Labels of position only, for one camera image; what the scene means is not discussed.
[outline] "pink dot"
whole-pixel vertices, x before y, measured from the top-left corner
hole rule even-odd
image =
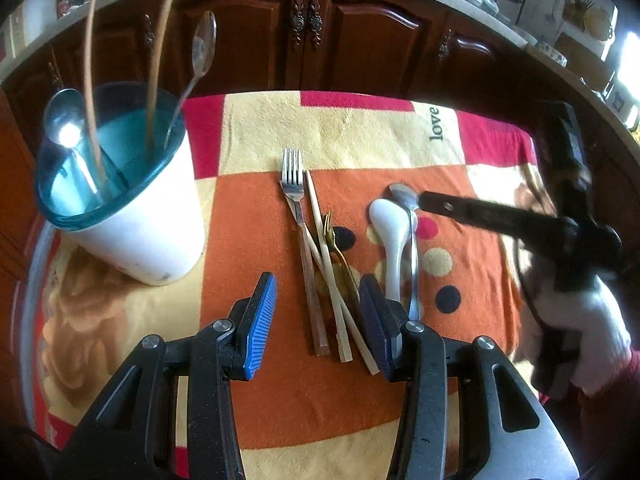
[[[438,234],[438,224],[426,216],[418,217],[418,228],[415,235],[422,240],[431,240]]]

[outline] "silver fork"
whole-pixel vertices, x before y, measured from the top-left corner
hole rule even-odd
[[[306,304],[309,309],[311,319],[311,332],[314,338],[314,349],[316,355],[327,355],[329,353],[329,342],[326,337],[324,319],[320,309],[320,300],[316,290],[316,280],[314,279],[314,264],[311,259],[311,249],[306,238],[305,218],[302,215],[300,201],[305,196],[304,172],[302,168],[302,154],[300,150],[285,148],[282,153],[282,176],[280,186],[284,195],[293,202],[298,224],[298,241],[300,243],[300,259],[302,260],[302,272],[305,277]]]

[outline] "wooden chopstick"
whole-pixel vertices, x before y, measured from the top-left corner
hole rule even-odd
[[[326,239],[324,238],[322,216],[320,215],[320,205],[318,204],[318,196],[316,195],[314,181],[311,179],[311,172],[309,170],[306,170],[305,173],[306,184],[309,188],[311,210],[314,213],[316,231],[318,232],[318,243],[320,244],[320,253],[322,254],[322,264],[324,265],[325,280],[327,286],[329,287],[331,306],[334,309],[336,338],[338,339],[338,354],[340,355],[340,361],[345,363],[348,361],[352,361],[353,355],[351,354],[351,347],[349,346],[349,335],[347,334],[347,327],[344,323],[342,307],[340,306],[341,295],[340,291],[338,290],[338,286],[335,284],[334,266],[331,263],[331,257],[329,256],[329,247],[327,247]]]
[[[156,101],[158,99],[158,80],[160,79],[160,60],[162,58],[162,44],[166,33],[166,24],[169,21],[169,12],[174,0],[164,0],[160,11],[160,18],[156,27],[154,49],[151,52],[151,65],[149,67],[149,84],[146,87],[146,150],[150,157],[154,152],[156,138],[154,136],[154,120],[156,117]]]
[[[82,71],[84,73],[84,105],[86,107],[86,127],[91,141],[91,150],[94,152],[95,167],[98,172],[98,183],[104,184],[106,174],[102,165],[100,143],[98,142],[98,127],[95,122],[94,105],[94,80],[91,73],[91,47],[94,37],[94,16],[96,0],[89,0],[89,13],[86,17],[84,30],[84,56],[82,57]]]
[[[291,211],[293,218],[295,218],[296,212],[293,209],[293,202],[289,198],[287,198],[287,204],[289,204],[289,210]],[[320,274],[322,274],[322,277],[324,278],[324,282],[327,284],[327,287],[329,287],[329,282],[326,278],[326,271],[324,270],[324,264],[322,263],[322,256],[320,256],[318,247],[316,247],[316,242],[312,237],[311,232],[309,232],[309,229],[306,225],[305,225],[305,231],[306,231],[306,238],[309,243],[309,249],[311,250],[311,256],[313,257],[316,263],[316,266],[318,266],[318,269],[320,270]],[[342,308],[344,321],[347,325],[347,328],[349,329],[349,332],[351,332],[351,337],[353,337],[353,340],[355,341],[356,346],[360,351],[362,360],[364,361],[365,366],[369,370],[369,373],[371,375],[375,375],[380,371],[378,369],[378,365],[376,364],[376,360],[373,358],[373,355],[371,354],[369,347],[367,346],[367,343],[364,341],[364,338],[362,337],[360,330],[358,330],[358,326],[356,325],[356,322],[353,319],[353,316],[351,315],[351,312],[349,311],[347,304],[344,301],[344,298],[340,294],[340,290],[338,290],[338,294],[340,295],[340,307]]]

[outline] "bottle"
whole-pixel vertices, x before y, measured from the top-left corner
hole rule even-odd
[[[56,0],[56,15],[58,19],[65,16],[69,9],[71,9],[71,1],[70,0]]]

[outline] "white glove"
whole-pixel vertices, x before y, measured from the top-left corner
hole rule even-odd
[[[587,396],[613,381],[631,361],[631,336],[611,291],[596,278],[592,290],[556,292],[555,265],[534,256],[524,286],[540,318],[549,326],[582,333],[580,359],[571,382]],[[540,355],[542,330],[528,306],[520,312],[518,353],[534,364]]]

